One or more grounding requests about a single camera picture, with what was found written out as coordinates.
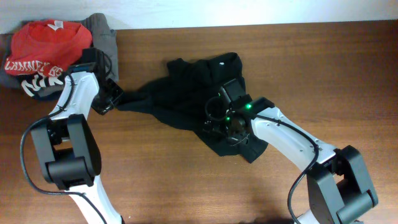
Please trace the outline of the black t-shirt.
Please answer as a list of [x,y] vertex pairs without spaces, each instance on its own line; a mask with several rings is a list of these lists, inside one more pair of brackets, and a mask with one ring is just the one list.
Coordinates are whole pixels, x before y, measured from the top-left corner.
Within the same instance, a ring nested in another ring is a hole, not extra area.
[[254,162],[268,143],[244,133],[236,142],[211,130],[208,118],[222,117],[217,102],[222,84],[236,79],[241,85],[243,64],[239,55],[229,52],[190,63],[181,58],[167,62],[168,76],[152,80],[136,91],[125,91],[117,109],[151,114],[161,123],[194,132],[218,156],[240,155]]

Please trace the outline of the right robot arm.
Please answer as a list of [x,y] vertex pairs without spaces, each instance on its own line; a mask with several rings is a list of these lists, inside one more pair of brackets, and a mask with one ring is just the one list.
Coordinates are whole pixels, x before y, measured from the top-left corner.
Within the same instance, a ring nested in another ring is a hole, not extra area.
[[237,79],[216,87],[205,104],[203,131],[218,154],[253,162],[275,147],[299,170],[287,196],[293,223],[359,223],[379,202],[361,153],[311,135],[267,98],[252,99]]

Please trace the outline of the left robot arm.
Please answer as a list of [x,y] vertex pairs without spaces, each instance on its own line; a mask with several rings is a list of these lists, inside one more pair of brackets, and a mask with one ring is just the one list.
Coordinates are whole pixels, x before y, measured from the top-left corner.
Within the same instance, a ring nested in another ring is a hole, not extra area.
[[32,136],[44,179],[56,191],[36,186],[22,167],[30,186],[45,195],[67,195],[88,223],[124,223],[112,206],[101,181],[99,147],[88,125],[90,110],[104,115],[119,103],[123,90],[110,78],[113,64],[102,50],[82,51],[65,72],[65,84],[55,108],[23,133],[20,147]]

